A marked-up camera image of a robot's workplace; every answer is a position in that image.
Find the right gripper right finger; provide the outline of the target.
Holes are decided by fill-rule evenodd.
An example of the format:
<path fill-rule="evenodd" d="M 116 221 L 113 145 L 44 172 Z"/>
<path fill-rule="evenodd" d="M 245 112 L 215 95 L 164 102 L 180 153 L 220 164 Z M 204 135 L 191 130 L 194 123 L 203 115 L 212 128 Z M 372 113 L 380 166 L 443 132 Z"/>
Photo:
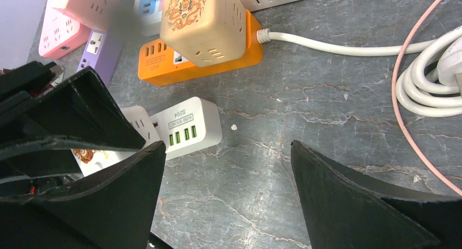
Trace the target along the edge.
<path fill-rule="evenodd" d="M 300 141 L 291 166 L 313 248 L 461 248 L 461 198 L 393 185 Z"/>

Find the tan cube socket adapter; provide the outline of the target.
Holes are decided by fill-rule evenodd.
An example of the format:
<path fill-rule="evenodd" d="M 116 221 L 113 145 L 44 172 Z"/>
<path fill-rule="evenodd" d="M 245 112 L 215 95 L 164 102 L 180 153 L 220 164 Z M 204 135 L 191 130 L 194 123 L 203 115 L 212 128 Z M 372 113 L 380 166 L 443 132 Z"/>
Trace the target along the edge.
<path fill-rule="evenodd" d="M 242 57 L 246 51 L 246 9 L 239 0 L 163 0 L 161 40 L 197 67 L 209 64 L 199 52 L 215 49 L 222 59 Z"/>

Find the pink cube socket adapter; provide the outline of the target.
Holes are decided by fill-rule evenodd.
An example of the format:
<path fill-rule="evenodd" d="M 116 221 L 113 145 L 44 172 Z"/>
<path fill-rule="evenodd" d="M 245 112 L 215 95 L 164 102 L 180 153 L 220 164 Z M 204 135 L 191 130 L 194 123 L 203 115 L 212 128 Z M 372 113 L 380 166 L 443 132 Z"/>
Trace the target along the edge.
<path fill-rule="evenodd" d="M 110 27 L 111 15 L 121 0 L 51 0 L 60 13 L 99 31 Z"/>

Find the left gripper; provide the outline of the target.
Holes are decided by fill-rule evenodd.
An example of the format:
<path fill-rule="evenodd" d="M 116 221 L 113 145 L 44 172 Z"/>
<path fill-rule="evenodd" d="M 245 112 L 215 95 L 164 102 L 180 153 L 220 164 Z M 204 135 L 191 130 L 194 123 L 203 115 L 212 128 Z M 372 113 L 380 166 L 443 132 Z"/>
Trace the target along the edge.
<path fill-rule="evenodd" d="M 2 197 L 29 194 L 35 178 L 80 174 L 70 149 L 145 144 L 93 68 L 50 87 L 55 66 L 33 61 L 1 75 Z"/>

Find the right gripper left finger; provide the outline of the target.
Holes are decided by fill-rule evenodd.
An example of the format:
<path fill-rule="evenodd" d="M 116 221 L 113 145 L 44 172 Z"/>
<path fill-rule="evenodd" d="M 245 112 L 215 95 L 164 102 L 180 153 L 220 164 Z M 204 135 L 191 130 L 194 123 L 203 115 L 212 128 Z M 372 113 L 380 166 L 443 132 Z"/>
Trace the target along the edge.
<path fill-rule="evenodd" d="M 1 198 L 1 248 L 166 248 L 151 232 L 165 152 L 158 141 L 80 180 Z"/>

